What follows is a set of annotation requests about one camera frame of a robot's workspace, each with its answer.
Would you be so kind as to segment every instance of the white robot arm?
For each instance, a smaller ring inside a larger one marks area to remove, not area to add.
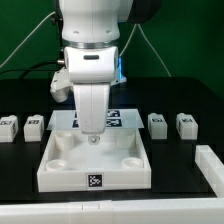
[[[105,130],[110,83],[118,70],[118,22],[146,22],[161,0],[59,0],[59,5],[79,127],[94,144]]]

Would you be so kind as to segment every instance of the white cube with marker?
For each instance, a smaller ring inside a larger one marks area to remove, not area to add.
[[[0,120],[0,142],[13,142],[18,130],[16,116],[2,117]]]
[[[198,138],[198,124],[190,114],[178,114],[176,128],[182,140],[196,140]]]
[[[161,114],[148,116],[148,129],[152,139],[167,139],[167,123]]]
[[[25,142],[41,141],[44,132],[44,118],[40,115],[28,117],[24,126]]]

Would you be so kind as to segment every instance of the black tabletop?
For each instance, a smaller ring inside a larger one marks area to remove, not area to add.
[[[28,116],[43,115],[47,126],[53,110],[75,109],[73,95],[62,104],[49,93],[50,80],[1,80],[0,117],[16,115],[19,132],[13,143],[0,143],[0,204],[95,200],[141,200],[215,197],[194,163],[196,145],[209,145],[224,161],[224,102],[196,79],[130,78],[114,86],[110,109],[137,108],[145,128],[140,130],[152,168],[152,189],[39,193],[36,173],[50,131],[39,143],[25,143],[23,127]],[[150,113],[163,114],[168,139],[151,140]],[[197,141],[183,141],[176,131],[176,116],[191,114],[199,125]]]

